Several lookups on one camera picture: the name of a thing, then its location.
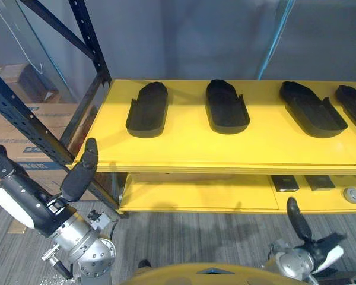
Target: metal shelving rack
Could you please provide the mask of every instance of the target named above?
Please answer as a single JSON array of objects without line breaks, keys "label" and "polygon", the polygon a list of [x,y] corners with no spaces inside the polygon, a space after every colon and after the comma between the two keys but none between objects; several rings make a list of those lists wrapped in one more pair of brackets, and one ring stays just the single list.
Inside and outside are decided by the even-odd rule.
[{"label": "metal shelving rack", "polygon": [[[21,2],[87,55],[92,60],[97,71],[97,75],[79,103],[78,108],[60,140],[58,140],[37,119],[20,98],[18,98],[18,96],[0,78],[0,114],[32,143],[38,146],[54,162],[59,163],[61,167],[68,172],[69,170],[65,165],[71,164],[74,157],[67,150],[66,146],[73,137],[83,114],[90,105],[100,84],[111,84],[111,75],[101,52],[84,0],[69,0],[71,10],[74,13],[75,20],[77,21],[84,42],[82,42],[38,0],[21,0]],[[119,208],[119,204],[115,199],[112,198],[97,181],[93,180],[88,187],[88,190],[111,209],[117,210]]]}]

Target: yellow shelf top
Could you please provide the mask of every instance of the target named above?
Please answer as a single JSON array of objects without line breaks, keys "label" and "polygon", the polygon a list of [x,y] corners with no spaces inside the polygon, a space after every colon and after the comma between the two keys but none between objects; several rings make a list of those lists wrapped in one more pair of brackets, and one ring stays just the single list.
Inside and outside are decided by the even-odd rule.
[{"label": "yellow shelf top", "polygon": [[296,176],[297,192],[277,192],[267,175],[235,175],[228,180],[135,182],[128,176],[121,211],[195,211],[216,213],[286,213],[288,197],[304,213],[356,213],[342,191],[356,187],[356,178],[332,180],[336,188],[311,191],[304,176]]},{"label": "yellow shelf top", "polygon": [[334,95],[340,84],[356,88],[355,82],[298,81],[321,99],[330,97],[346,120],[348,128],[332,138],[303,132],[279,97],[281,80],[228,81],[244,94],[250,116],[249,126],[233,135],[210,128],[204,96],[209,80],[161,80],[169,93],[164,131],[133,137],[125,127],[131,99],[153,81],[112,82],[87,135],[97,140],[99,172],[356,174],[356,126]]}]

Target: black rectangular object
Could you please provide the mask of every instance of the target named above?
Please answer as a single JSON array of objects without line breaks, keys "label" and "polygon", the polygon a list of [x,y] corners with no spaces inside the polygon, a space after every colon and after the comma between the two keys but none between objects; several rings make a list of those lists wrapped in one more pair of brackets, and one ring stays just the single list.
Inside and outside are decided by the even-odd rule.
[{"label": "black rectangular object", "polygon": [[293,81],[283,82],[280,94],[290,115],[312,137],[334,137],[347,128],[328,97],[322,101],[311,89]]},{"label": "black rectangular object", "polygon": [[336,91],[336,98],[343,105],[345,113],[356,125],[356,89],[351,86],[340,85]]},{"label": "black rectangular object", "polygon": [[272,175],[272,180],[277,192],[295,192],[299,190],[293,175]]},{"label": "black rectangular object", "polygon": [[335,188],[335,185],[328,175],[305,175],[304,177],[312,191],[324,191]]}]

